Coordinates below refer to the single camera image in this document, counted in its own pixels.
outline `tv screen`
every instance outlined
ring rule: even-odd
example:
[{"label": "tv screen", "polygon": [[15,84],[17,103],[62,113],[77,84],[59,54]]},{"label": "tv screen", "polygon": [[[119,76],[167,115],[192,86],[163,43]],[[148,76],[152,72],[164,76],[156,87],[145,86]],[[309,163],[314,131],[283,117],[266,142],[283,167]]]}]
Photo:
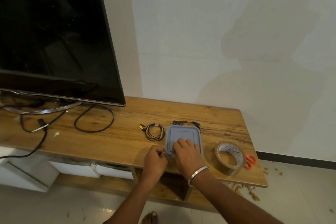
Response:
[{"label": "tv screen", "polygon": [[0,90],[124,106],[103,0],[0,0]]}]

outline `human hand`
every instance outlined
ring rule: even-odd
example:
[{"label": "human hand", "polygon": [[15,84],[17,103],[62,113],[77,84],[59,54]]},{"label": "human hand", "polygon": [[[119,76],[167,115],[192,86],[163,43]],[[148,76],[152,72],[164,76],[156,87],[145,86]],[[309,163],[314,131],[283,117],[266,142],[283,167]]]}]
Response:
[{"label": "human hand", "polygon": [[164,148],[153,145],[145,156],[141,181],[154,188],[168,164]]},{"label": "human hand", "polygon": [[189,180],[191,175],[201,167],[206,166],[200,147],[194,145],[190,139],[179,138],[173,147],[177,154],[175,157],[177,167],[186,180]]}]

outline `gray plastic container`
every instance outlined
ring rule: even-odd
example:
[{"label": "gray plastic container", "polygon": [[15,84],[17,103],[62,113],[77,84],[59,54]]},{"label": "gray plastic container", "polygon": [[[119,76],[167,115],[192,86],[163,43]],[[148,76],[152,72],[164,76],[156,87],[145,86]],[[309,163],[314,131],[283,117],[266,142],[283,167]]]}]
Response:
[{"label": "gray plastic container", "polygon": [[193,144],[198,144],[203,157],[201,132],[198,128],[192,126],[173,125],[167,128],[165,152],[169,156],[176,156],[173,144],[179,139],[190,139]]}]

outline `tape roll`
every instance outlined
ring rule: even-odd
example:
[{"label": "tape roll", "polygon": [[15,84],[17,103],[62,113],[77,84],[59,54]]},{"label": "tape roll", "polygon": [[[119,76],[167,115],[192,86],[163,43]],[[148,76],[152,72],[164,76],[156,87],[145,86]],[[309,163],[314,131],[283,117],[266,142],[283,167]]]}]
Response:
[{"label": "tape roll", "polygon": [[[233,157],[236,159],[237,165],[233,166],[228,163],[225,163],[220,155],[219,152],[226,151],[233,155]],[[235,175],[238,171],[242,169],[242,167],[246,163],[246,156],[243,153],[243,151],[234,143],[229,142],[218,142],[215,146],[215,154],[219,162],[223,165],[222,170],[226,175]]]}]

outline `silver bracelet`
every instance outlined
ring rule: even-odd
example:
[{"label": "silver bracelet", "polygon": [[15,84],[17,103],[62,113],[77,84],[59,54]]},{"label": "silver bracelet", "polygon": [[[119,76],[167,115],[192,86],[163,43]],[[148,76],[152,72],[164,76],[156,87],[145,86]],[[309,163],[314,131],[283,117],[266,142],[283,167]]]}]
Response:
[{"label": "silver bracelet", "polygon": [[191,175],[191,177],[189,178],[189,180],[188,180],[188,185],[190,186],[190,187],[193,187],[193,185],[191,185],[191,181],[195,178],[195,176],[198,174],[198,173],[200,173],[201,171],[203,171],[203,170],[205,170],[205,169],[209,169],[207,166],[205,166],[205,167],[201,167],[199,170],[197,170],[196,172],[194,172],[192,175]]}]

